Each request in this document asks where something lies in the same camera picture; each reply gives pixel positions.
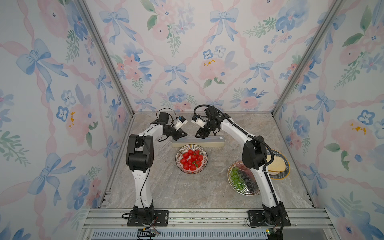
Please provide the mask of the cream plastic wrap dispenser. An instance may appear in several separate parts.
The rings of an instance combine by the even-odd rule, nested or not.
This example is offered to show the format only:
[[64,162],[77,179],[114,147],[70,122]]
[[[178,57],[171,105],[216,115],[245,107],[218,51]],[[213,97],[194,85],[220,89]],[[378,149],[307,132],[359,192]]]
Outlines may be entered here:
[[205,139],[194,136],[186,136],[178,140],[171,140],[173,148],[181,148],[186,145],[198,145],[203,148],[224,147],[226,138],[224,136],[210,136]]

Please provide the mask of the glass bowl of strawberries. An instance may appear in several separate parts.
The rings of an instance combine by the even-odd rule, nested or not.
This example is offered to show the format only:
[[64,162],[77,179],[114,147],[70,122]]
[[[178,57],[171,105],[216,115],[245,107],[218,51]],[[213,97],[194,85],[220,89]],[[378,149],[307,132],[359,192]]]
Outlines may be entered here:
[[200,173],[207,166],[208,160],[207,152],[198,145],[183,146],[176,154],[176,165],[186,174]]

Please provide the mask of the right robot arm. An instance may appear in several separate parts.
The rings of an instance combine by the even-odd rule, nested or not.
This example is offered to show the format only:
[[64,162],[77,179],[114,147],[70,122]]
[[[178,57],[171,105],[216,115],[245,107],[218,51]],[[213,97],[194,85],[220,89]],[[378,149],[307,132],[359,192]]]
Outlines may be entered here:
[[274,162],[275,156],[264,138],[250,134],[228,114],[207,104],[194,108],[192,122],[200,127],[196,132],[196,138],[205,139],[210,133],[224,131],[241,145],[242,162],[251,170],[262,196],[265,222],[270,226],[280,225],[282,230],[287,212],[268,172],[268,166]]

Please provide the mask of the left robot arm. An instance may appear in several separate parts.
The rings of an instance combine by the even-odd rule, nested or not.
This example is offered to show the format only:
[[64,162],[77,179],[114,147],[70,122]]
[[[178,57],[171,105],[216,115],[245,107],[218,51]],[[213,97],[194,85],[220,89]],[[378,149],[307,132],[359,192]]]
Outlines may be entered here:
[[139,134],[128,138],[126,164],[134,177],[136,201],[133,209],[122,215],[129,227],[151,227],[159,212],[155,211],[150,189],[149,175],[155,159],[154,145],[161,137],[172,137],[175,141],[188,134],[182,126],[188,121],[184,116],[169,120],[170,114],[160,112],[157,119]]

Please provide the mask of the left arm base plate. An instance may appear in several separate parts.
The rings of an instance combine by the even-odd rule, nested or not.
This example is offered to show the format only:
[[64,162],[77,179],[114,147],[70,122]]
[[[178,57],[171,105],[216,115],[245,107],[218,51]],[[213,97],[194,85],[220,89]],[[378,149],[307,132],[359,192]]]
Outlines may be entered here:
[[127,220],[129,227],[167,227],[169,222],[168,210],[131,210]]

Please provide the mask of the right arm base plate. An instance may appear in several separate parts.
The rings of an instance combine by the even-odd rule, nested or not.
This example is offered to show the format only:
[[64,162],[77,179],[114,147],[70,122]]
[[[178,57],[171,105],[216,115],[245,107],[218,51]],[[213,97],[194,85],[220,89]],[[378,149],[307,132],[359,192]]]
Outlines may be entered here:
[[248,225],[251,227],[291,226],[291,221],[286,210],[283,210],[283,214],[280,212],[277,212],[277,214],[269,213],[264,210],[248,210],[247,215]]

